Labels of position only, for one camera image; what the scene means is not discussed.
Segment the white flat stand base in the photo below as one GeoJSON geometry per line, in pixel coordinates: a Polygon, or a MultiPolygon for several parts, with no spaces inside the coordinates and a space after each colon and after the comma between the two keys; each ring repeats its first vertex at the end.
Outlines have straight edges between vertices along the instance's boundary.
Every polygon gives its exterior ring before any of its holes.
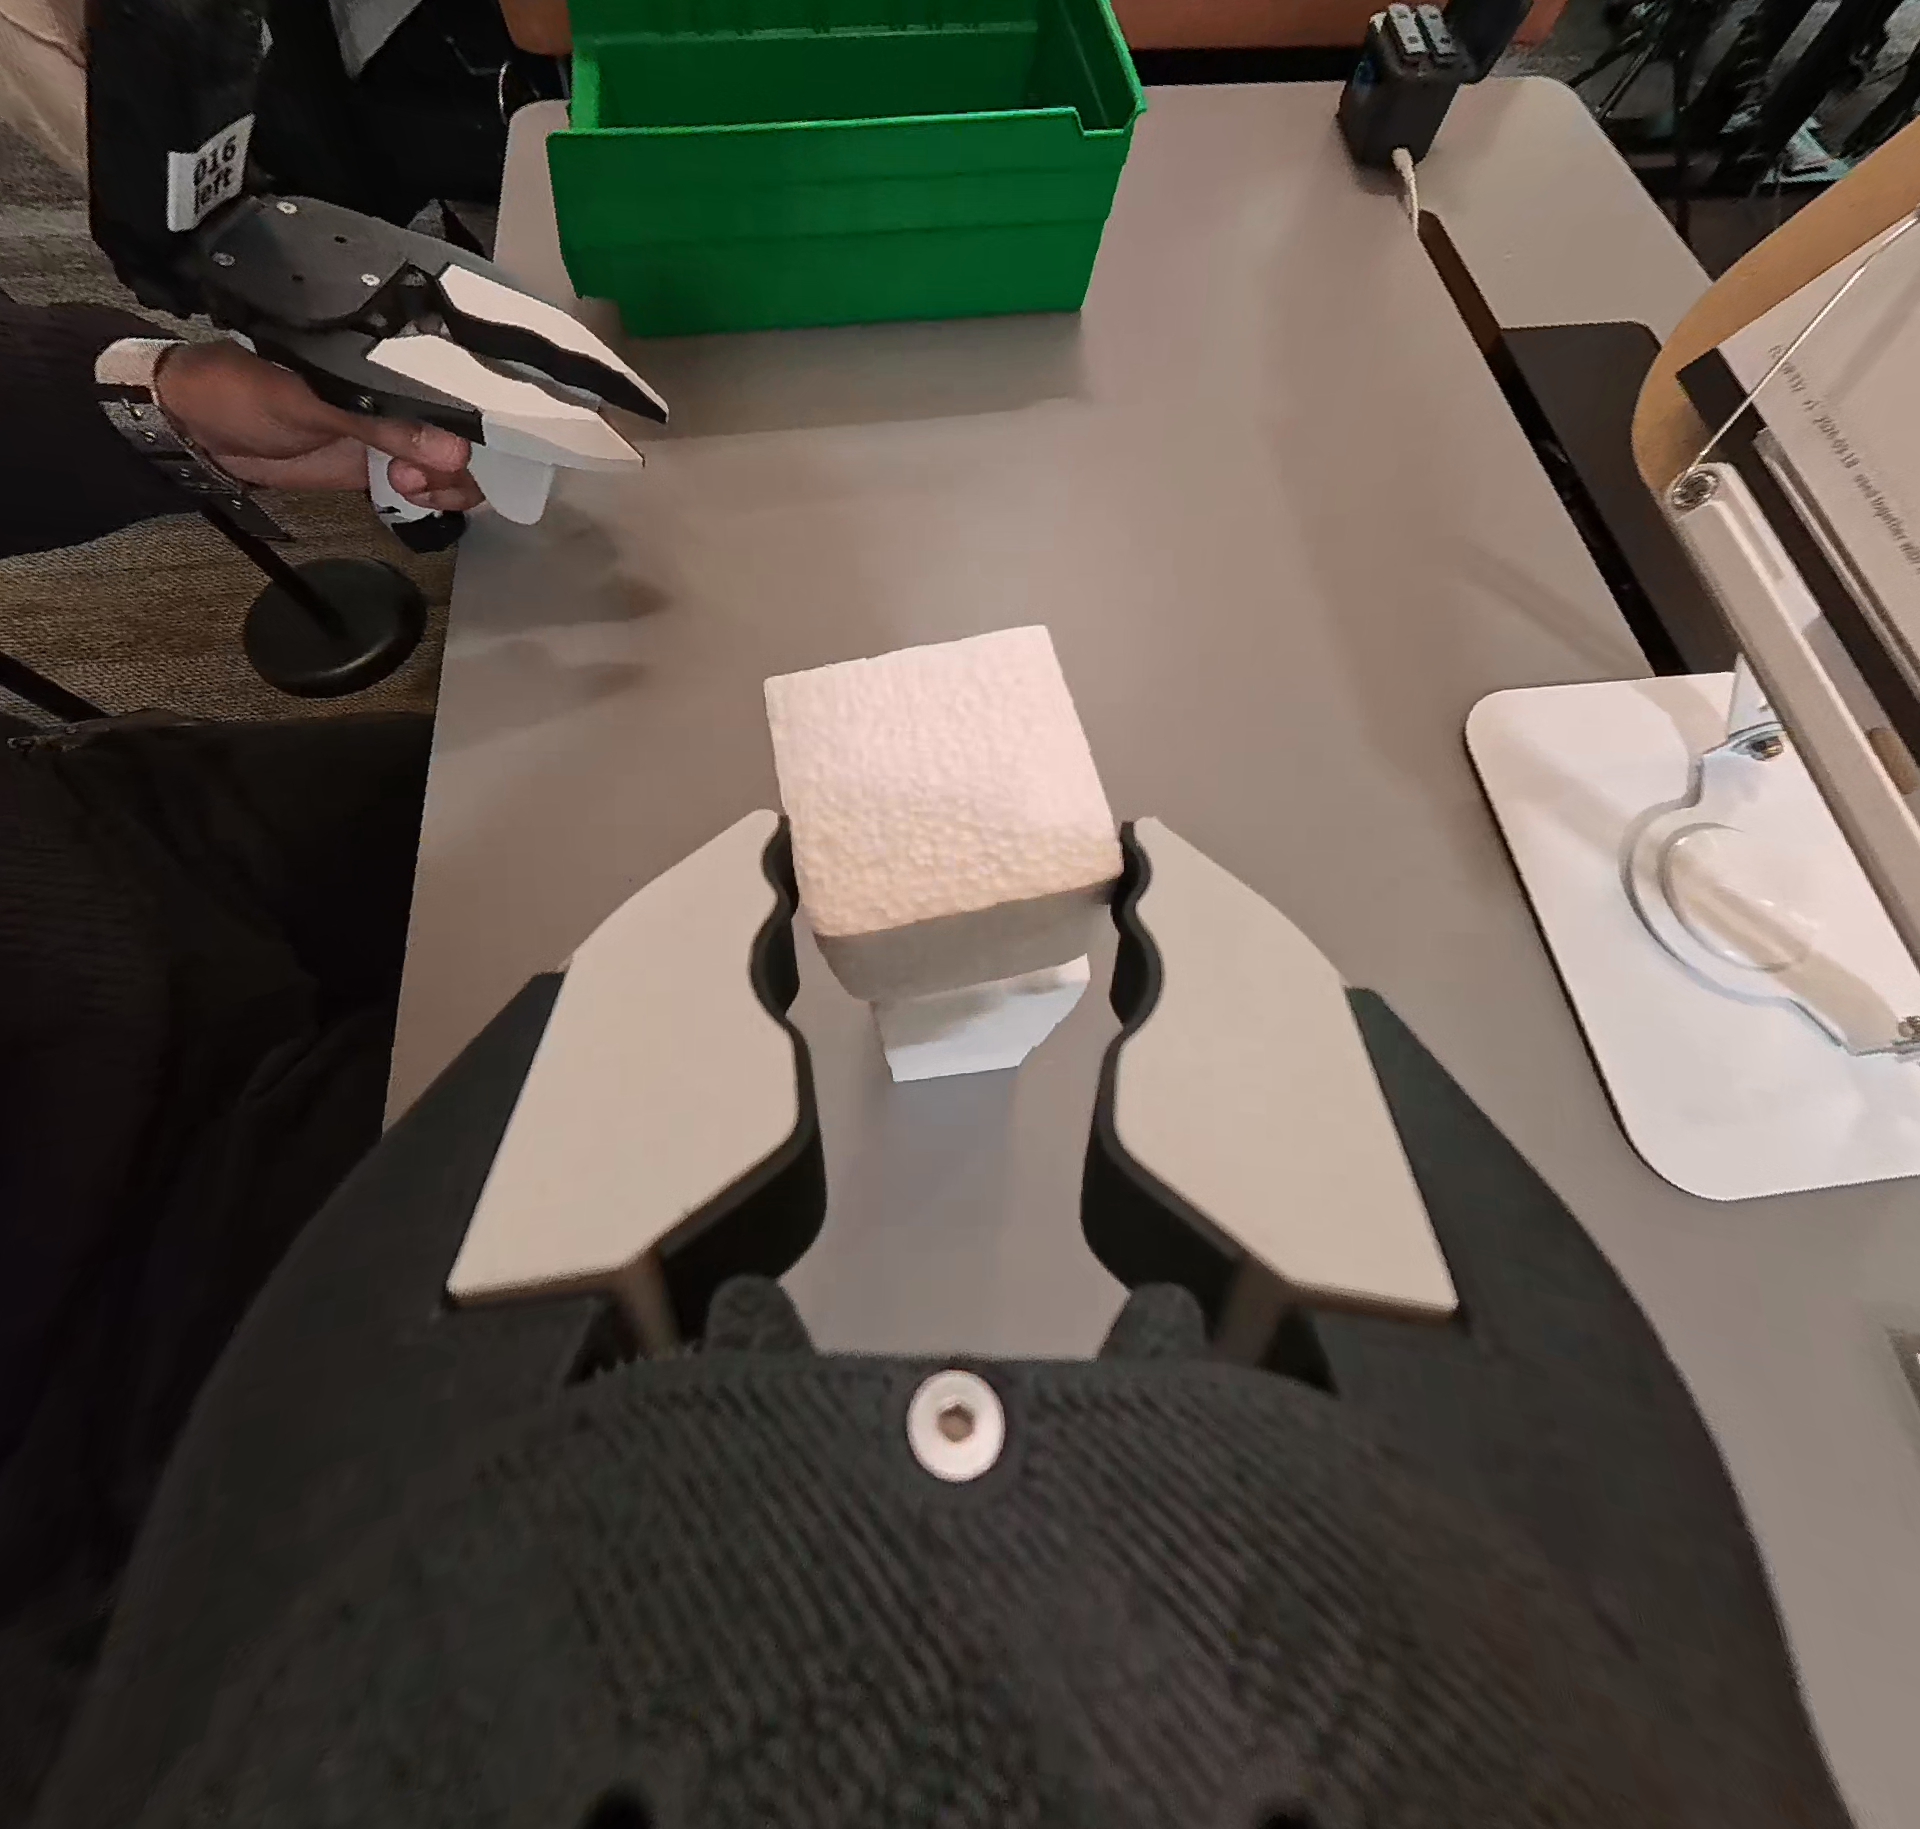
{"type": "Polygon", "coordinates": [[[1698,755],[1774,733],[1788,738],[1744,665],[1503,688],[1467,717],[1478,784],[1623,1132],[1664,1181],[1712,1202],[1918,1171],[1916,1063],[1845,1055],[1796,1012],[1714,993],[1623,894],[1636,816],[1678,800],[1698,755]]]}

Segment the green plastic bin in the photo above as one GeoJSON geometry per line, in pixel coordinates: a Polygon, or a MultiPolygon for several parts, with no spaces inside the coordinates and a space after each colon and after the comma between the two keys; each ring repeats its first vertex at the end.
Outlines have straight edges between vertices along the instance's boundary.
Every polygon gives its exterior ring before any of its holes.
{"type": "Polygon", "coordinates": [[[1080,312],[1143,87],[1111,0],[565,0],[573,290],[627,334],[1080,312]]]}

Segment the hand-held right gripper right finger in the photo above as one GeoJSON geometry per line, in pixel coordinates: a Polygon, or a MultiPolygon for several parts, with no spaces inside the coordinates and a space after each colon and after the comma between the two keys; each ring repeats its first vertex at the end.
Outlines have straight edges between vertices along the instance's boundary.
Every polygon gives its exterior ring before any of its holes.
{"type": "Polygon", "coordinates": [[[1451,1325],[1460,1295],[1333,962],[1158,816],[1123,832],[1080,1221],[1183,1289],[1220,1360],[1314,1360],[1319,1313],[1451,1325]]]}

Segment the black charging case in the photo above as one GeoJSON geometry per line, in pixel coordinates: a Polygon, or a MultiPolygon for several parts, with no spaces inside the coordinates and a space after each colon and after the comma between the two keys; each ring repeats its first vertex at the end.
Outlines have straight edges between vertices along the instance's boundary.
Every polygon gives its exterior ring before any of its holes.
{"type": "Polygon", "coordinates": [[[1493,70],[1531,10],[1533,0],[1396,0],[1372,17],[1335,110],[1350,162],[1367,170],[1427,162],[1457,89],[1493,70]]]}

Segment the person's left hand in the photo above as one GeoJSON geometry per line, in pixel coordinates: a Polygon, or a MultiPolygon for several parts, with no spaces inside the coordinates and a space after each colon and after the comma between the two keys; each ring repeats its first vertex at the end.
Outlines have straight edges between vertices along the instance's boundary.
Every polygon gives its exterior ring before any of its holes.
{"type": "Polygon", "coordinates": [[[397,497],[434,512],[484,506],[468,441],[434,426],[340,410],[299,375],[236,342],[176,344],[157,401],[220,468],[273,493],[371,493],[369,453],[397,497]]]}

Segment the white foam cube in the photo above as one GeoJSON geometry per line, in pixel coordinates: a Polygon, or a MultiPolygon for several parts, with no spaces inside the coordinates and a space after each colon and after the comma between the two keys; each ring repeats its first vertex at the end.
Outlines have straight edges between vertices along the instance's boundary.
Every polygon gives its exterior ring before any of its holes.
{"type": "Polygon", "coordinates": [[[1002,1073],[1068,1022],[1123,872],[1042,624],[766,680],[808,930],[893,1082],[1002,1073]]]}

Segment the grey desk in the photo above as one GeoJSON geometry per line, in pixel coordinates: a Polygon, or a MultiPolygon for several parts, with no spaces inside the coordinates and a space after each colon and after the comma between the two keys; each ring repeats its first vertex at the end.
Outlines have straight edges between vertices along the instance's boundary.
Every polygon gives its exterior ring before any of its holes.
{"type": "Polygon", "coordinates": [[[1862,1823],[1916,1823],[1916,1190],[1705,1202],[1625,1142],[1470,765],[1643,650],[1322,86],[1161,87],[1080,316],[639,342],[674,422],[454,559],[388,1116],[777,797],[763,680],[1051,629],[1119,816],[1378,993],[1666,1339],[1862,1823]]]}

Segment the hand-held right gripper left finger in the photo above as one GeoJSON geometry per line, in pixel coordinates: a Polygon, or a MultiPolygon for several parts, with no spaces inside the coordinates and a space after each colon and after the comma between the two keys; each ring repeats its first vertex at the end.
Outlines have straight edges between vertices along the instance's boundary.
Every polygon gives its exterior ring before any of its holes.
{"type": "Polygon", "coordinates": [[[828,1162],[800,997],[786,820],[752,809],[571,955],[444,1293],[595,1297],[645,1354],[819,1239],[828,1162]]]}

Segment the black round-base stand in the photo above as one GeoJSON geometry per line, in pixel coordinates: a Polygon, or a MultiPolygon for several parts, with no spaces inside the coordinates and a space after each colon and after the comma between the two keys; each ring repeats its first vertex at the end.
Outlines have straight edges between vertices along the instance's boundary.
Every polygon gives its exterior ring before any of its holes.
{"type": "Polygon", "coordinates": [[[65,688],[40,675],[34,665],[12,657],[7,650],[0,656],[2,690],[19,702],[34,705],[47,719],[59,725],[101,721],[113,713],[90,702],[82,694],[65,688]]]}
{"type": "Polygon", "coordinates": [[[373,688],[421,646],[428,604],[392,562],[327,556],[291,562],[273,537],[220,506],[205,511],[267,576],[242,620],[253,671],[282,694],[328,700],[373,688]]]}

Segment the printed paper sheet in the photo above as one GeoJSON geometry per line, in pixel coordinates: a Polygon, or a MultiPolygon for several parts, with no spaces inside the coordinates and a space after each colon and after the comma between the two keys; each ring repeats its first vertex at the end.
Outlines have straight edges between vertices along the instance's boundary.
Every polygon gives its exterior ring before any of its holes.
{"type": "Polygon", "coordinates": [[[1863,559],[1870,585],[1916,589],[1916,215],[1754,321],[1738,351],[1760,383],[1764,426],[1863,559]]]}

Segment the black tripod legs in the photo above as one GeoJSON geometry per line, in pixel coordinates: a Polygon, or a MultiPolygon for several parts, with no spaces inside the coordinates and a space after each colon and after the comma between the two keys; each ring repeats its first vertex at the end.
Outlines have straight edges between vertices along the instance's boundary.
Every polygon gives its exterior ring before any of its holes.
{"type": "Polygon", "coordinates": [[[1918,0],[1603,0],[1569,86],[1656,201],[1828,188],[1918,111],[1918,0]]]}

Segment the curved wooden frame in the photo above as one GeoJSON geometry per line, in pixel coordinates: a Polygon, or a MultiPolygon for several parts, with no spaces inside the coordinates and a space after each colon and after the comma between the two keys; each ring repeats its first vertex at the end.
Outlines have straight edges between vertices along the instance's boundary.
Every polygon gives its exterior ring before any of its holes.
{"type": "Polygon", "coordinates": [[[1916,207],[1916,136],[1904,131],[1708,284],[1656,353],[1636,403],[1631,441],[1650,497],[1664,498],[1706,451],[1712,426],[1693,407],[1682,371],[1809,283],[1858,259],[1916,207]]]}

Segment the person's dark pants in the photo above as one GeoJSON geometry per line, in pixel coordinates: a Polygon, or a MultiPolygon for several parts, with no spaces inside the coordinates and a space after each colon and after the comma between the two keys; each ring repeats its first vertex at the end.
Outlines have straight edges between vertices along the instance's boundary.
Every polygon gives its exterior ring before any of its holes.
{"type": "Polygon", "coordinates": [[[434,719],[6,717],[6,1613],[113,1575],[373,1142],[434,719]]]}

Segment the black office chair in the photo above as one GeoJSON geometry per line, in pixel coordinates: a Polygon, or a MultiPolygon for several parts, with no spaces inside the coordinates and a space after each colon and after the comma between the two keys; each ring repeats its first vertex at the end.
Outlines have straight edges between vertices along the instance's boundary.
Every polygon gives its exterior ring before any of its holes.
{"type": "Polygon", "coordinates": [[[565,56],[514,38],[500,0],[270,0],[270,32],[260,174],[397,224],[495,203],[510,122],[571,80],[565,56]]]}

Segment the person's left forearm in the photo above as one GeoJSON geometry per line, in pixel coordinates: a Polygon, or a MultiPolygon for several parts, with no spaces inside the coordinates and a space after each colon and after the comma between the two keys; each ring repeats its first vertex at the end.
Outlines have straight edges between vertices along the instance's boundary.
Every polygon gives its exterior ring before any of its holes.
{"type": "Polygon", "coordinates": [[[95,397],[114,342],[157,337],[129,312],[2,298],[2,556],[90,543],[184,511],[95,397]]]}

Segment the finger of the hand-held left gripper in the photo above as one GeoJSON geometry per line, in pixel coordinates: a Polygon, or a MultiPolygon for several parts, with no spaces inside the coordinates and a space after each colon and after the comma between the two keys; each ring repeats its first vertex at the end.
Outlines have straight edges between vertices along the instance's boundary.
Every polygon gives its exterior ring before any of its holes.
{"type": "Polygon", "coordinates": [[[434,276],[431,290],[447,332],[466,353],[576,398],[670,422],[666,398],[571,312],[459,259],[434,276]]]}
{"type": "Polygon", "coordinates": [[[595,392],[516,363],[484,361],[444,334],[379,342],[371,363],[444,401],[468,403],[484,426],[468,473],[504,521],[543,521],[558,473],[639,473],[645,453],[604,415],[595,392]]]}

